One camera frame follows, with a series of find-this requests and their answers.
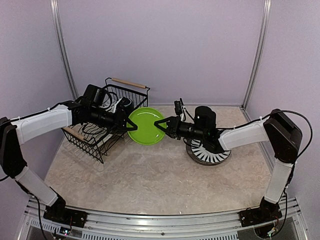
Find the green plastic plate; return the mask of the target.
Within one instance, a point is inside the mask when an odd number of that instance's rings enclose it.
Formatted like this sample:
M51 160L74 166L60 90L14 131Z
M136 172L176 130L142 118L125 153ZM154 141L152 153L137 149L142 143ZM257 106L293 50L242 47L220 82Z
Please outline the green plastic plate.
M151 146L164 138L165 133L154 125L156 121L165 118L159 110L152 107L140 107L135 109L128 118L137 125L137 130L127 132L134 142Z

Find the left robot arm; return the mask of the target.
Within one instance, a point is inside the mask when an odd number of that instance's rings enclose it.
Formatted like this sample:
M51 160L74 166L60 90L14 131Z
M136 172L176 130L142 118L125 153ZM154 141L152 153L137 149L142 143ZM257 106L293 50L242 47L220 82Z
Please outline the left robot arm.
M49 187L23 158L21 146L27 141L53 130L90 123L110 131L136 131L138 126L129 119L133 111L131 101L123 97L112 111L102 107L108 91L89 84L77 100L57 103L51 108L29 116L0 120L0 165L4 173L27 194L46 206L46 218L55 222L71 219L65 200Z

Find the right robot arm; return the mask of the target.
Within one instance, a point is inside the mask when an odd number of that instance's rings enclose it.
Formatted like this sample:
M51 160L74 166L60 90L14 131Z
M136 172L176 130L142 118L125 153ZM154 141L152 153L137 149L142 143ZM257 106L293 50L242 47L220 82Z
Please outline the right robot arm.
M303 134L287 116L287 110L274 109L266 116L231 128L218 128L216 113L208 106L194 110L193 122L186 122L186 108L175 103L175 116L154 122L154 126L172 139L183 139L188 155L197 163L213 166L225 161L235 148L269 142L275 164L267 190L258 207L239 212L243 226L280 219L281 196L293 177Z

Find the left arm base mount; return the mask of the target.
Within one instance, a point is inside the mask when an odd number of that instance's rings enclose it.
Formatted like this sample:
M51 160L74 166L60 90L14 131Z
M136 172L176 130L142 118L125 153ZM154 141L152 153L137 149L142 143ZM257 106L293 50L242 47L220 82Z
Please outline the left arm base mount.
M68 225L71 227L84 228L87 221L88 213L85 211L65 208L62 215L53 211L46 210L43 214L44 219L55 223Z

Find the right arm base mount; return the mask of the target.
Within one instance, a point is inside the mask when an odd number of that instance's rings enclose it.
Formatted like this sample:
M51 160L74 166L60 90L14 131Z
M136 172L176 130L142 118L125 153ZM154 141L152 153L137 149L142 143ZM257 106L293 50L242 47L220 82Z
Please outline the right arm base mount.
M280 209L271 211L266 208L250 208L242 210L238 213L242 227L267 223L276 219L280 219L283 215Z

